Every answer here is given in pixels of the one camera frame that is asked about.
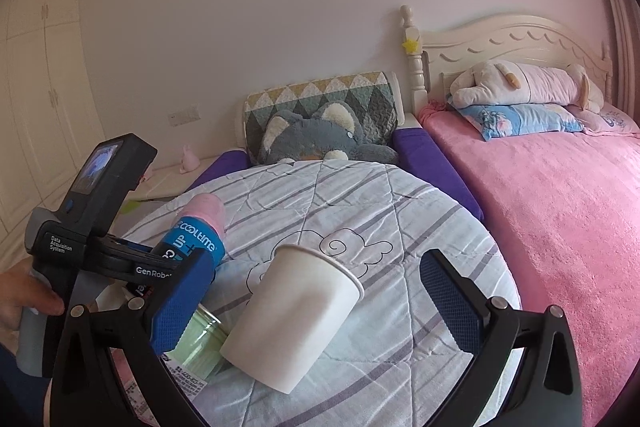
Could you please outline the person's left hand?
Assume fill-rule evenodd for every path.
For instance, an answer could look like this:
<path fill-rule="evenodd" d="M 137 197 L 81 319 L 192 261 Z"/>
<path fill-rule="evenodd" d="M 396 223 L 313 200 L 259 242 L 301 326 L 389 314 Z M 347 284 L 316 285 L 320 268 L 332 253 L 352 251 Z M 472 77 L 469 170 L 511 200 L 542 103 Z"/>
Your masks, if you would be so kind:
<path fill-rule="evenodd" d="M 32 259 L 23 259 L 0 275 L 1 325 L 10 331 L 20 327 L 24 308 L 46 315 L 61 315 L 65 310 L 63 300 L 33 277 L 30 269 Z"/>

